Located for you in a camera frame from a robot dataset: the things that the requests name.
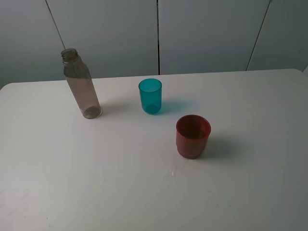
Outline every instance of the teal cup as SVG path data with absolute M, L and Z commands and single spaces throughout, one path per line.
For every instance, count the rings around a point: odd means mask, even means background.
M 162 107 L 162 83 L 155 78 L 147 78 L 140 82 L 139 92 L 143 110 L 156 114 Z

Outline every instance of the plastic cup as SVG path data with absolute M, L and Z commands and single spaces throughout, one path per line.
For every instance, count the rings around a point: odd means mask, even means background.
M 177 122 L 178 152 L 187 159 L 198 158 L 206 147 L 211 133 L 209 122 L 201 116 L 186 115 Z
M 143 110 L 156 114 L 162 107 L 162 83 L 155 78 L 147 78 L 140 82 L 139 92 Z

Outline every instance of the clear plastic bottle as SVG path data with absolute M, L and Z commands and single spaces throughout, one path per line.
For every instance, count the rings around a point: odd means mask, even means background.
M 75 49 L 61 52 L 64 75 L 77 101 L 82 115 L 87 119 L 99 117 L 102 113 L 88 67 L 82 62 Z

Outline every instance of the wall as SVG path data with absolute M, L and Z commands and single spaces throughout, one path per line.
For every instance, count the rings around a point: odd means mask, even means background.
M 0 31 L 0 89 L 63 79 L 63 47 L 44 0 L 1 0 Z
M 308 64 L 308 0 L 273 0 L 248 70 L 294 68 Z
M 161 0 L 161 74 L 244 71 L 269 0 Z
M 49 0 L 92 77 L 158 75 L 156 0 Z
M 308 66 L 307 66 L 306 69 L 304 70 L 304 74 L 308 77 Z

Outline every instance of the red plastic cup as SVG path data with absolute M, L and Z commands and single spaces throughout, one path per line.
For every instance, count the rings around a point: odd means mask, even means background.
M 198 158 L 206 147 L 211 133 L 209 122 L 198 115 L 183 116 L 177 122 L 177 148 L 187 159 Z

